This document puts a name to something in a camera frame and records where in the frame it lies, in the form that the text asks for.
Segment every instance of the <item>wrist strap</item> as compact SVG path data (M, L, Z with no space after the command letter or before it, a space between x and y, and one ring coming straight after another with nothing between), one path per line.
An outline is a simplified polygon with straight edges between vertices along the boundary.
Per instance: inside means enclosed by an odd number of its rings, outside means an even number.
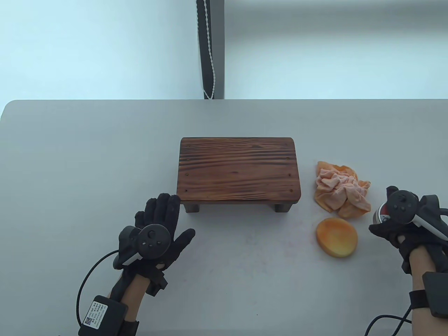
M403 257L403 264L401 268L406 274L412 274L411 266L409 263L409 255L411 252L419 246L424 246L434 262L435 270L438 273L448 273L448 258L444 253L443 247L438 244L431 244L430 242L422 242L415 244L409 241L402 242L399 247L401 256Z
M126 292L126 289L129 287L132 280L134 280L135 275L135 271L125 268L121 273L121 278L118 279L117 283L112 288L110 299L120 302Z
M409 299L411 300L411 309L429 308L426 290L414 290L409 292Z
M151 296L156 296L161 289L165 289L168 285L168 282L164 277L165 274L156 266L149 266L139 269L137 273L151 280L148 288L146 289L146 293Z
M138 321L135 322L123 321L118 336L135 336L139 324L140 322Z

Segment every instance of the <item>crumpled towel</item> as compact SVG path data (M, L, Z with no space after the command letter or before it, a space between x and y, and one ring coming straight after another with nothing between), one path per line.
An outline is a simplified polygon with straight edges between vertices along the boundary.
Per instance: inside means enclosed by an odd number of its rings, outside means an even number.
M339 209L342 218L356 218L370 212L366 200L368 181L358 181L355 171L347 166L336 166L324 161L317 163L316 202L328 212Z

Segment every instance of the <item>vr controller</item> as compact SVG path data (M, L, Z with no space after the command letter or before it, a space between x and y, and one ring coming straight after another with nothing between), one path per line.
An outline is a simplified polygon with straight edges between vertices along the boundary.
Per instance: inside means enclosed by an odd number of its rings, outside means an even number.
M374 224L388 219L400 224L414 223L418 227L448 241L448 225L441 216L448 216L448 209L440 208L437 195L422 196L421 200L407 190L397 190L389 195L373 216Z
M126 226L118 236L118 255L113 268L120 270L140 259L157 259L170 245L171 235L160 224L150 224L143 229Z

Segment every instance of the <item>black tracker box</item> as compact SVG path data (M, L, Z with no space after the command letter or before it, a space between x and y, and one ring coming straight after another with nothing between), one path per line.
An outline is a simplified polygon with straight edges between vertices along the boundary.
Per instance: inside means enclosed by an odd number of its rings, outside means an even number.
M426 272L423 283L432 316L448 319L448 273Z
M79 328L79 336L117 336L128 306L97 295Z

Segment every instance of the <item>wrist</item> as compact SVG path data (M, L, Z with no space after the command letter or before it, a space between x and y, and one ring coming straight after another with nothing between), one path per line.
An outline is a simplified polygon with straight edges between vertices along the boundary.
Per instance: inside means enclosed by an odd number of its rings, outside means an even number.
M139 274L135 275L134 280L132 280L131 284L126 289L126 292L121 300L121 303L128 306L125 321L134 322L136 320L140 303L145 296L145 292L149 284L149 279L144 278Z
M429 256L425 246L419 246L412 250L409 255L409 263L412 270L413 290L425 289L423 284L423 274L426 272L435 272L435 265Z

